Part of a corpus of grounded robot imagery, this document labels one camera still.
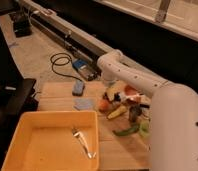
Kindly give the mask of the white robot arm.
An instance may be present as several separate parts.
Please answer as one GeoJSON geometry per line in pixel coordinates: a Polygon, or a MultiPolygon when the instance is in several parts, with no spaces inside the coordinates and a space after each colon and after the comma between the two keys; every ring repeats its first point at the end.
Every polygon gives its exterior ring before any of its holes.
{"type": "Polygon", "coordinates": [[[198,94],[190,87],[121,63],[112,50],[97,66],[107,85],[119,79],[151,99],[149,122],[150,171],[198,171],[198,94]]]}

